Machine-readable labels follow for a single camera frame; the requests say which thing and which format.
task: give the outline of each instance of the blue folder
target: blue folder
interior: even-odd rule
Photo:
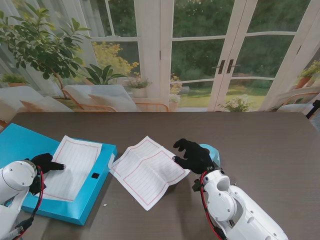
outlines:
[[[59,144],[56,140],[11,123],[0,133],[0,169],[11,162],[32,159],[39,154],[54,155]],[[108,163],[110,159],[113,162],[116,155],[115,145],[103,143],[101,153],[75,200],[68,202],[43,199],[37,214],[84,225],[109,173]],[[37,201],[37,196],[28,193],[22,209],[31,213]]]

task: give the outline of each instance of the door handle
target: door handle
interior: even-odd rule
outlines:
[[[226,60],[222,60],[220,66],[214,66],[213,69],[219,69],[218,74],[222,74]]]
[[[230,71],[231,71],[231,68],[232,68],[232,67],[240,66],[239,64],[237,64],[237,65],[232,65],[233,63],[234,63],[234,60],[233,60],[233,59],[231,59],[231,60],[230,60],[230,62],[229,62],[228,69],[226,70],[226,73],[227,73],[227,74],[229,74],[229,73],[230,73]]]

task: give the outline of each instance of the red border line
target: red border line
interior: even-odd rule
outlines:
[[[157,147],[157,145],[155,145],[152,141],[150,141],[149,139],[146,139],[146,140],[144,140],[143,142],[141,142],[138,146],[135,146],[135,147],[133,147],[133,148],[130,148],[129,151],[128,151],[124,156],[121,157],[122,159],[121,159],[120,161],[118,161],[115,165],[113,165],[113,166],[111,167],[111,169],[114,170],[114,171],[121,177],[121,175],[117,172],[117,170],[114,169],[114,167],[115,167],[117,164],[119,164],[120,162],[122,162],[122,160],[124,160],[124,158],[128,155],[128,153],[129,153],[132,149],[136,149],[136,148],[140,147],[140,146],[141,146],[142,144],[144,144],[146,141],[150,142],[151,144],[153,144],[154,146]]]
[[[57,161],[57,159],[59,158],[59,155],[60,155],[62,149],[64,148],[66,142],[69,142],[69,143],[72,143],[72,144],[77,144],[77,145],[82,145],[82,146],[88,146],[88,147],[96,148],[96,154],[95,154],[95,160],[94,160],[94,162],[97,161],[98,150],[99,150],[99,148],[98,148],[97,146],[91,146],[91,145],[87,145],[87,144],[71,142],[71,141],[69,141],[68,139],[66,139],[65,142],[63,143],[63,145],[62,145],[62,147],[61,147],[58,155],[56,156],[56,159],[53,161],[54,163],[59,163],[59,162]],[[63,198],[63,197],[59,197],[59,196],[54,196],[54,195],[51,195],[51,194],[48,194],[48,193],[45,193],[45,192],[43,192],[43,194],[48,195],[48,196],[51,196],[51,197],[54,197],[54,198],[57,198],[57,199],[68,200],[68,201],[71,201],[71,202],[73,201],[73,200],[71,200],[71,199],[67,199],[67,198]]]
[[[140,166],[140,164],[141,164],[143,161],[146,161],[146,160],[148,160],[148,159],[150,159],[150,158],[153,158],[154,156],[156,156],[156,155],[158,155],[158,154],[160,154],[160,153],[164,153],[165,155],[168,156],[169,159],[172,160],[172,158],[169,157],[169,155],[166,154],[166,153],[162,150],[162,151],[156,153],[155,155],[150,156],[150,157],[142,160],[142,161],[139,163],[139,165],[138,165],[128,176],[126,176],[126,177],[123,179],[123,181],[135,192],[135,194],[137,194],[137,195],[141,198],[141,200],[142,200],[147,206],[149,206],[149,205],[162,193],[162,191],[164,190],[164,188],[165,188],[165,186],[166,186],[167,184],[169,184],[169,183],[177,180],[178,178],[180,178],[180,177],[181,177],[183,174],[185,174],[185,172],[186,172],[180,165],[177,164],[177,165],[183,170],[183,173],[182,173],[181,175],[179,175],[178,177],[176,177],[174,180],[167,181],[167,182],[164,184],[164,186],[163,186],[163,188],[161,189],[161,191],[158,193],[158,195],[155,196],[154,199],[152,199],[149,203],[147,203],[147,202],[129,185],[129,183],[126,181],[126,178],[129,177],[135,170],[137,170],[137,168]]]

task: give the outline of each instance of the table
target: table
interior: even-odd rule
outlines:
[[[320,136],[302,113],[19,113],[13,123],[60,141],[64,135],[114,144],[120,156],[146,135],[169,151],[180,138],[219,150],[232,181],[289,240],[320,230]],[[190,173],[145,211],[109,174],[85,226],[36,216],[24,240],[215,240]],[[19,219],[27,218],[21,212]]]

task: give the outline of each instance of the french door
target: french door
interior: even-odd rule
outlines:
[[[243,95],[251,111],[266,110],[319,9],[317,0],[163,0],[166,94],[180,87],[179,107],[191,111],[223,111]]]

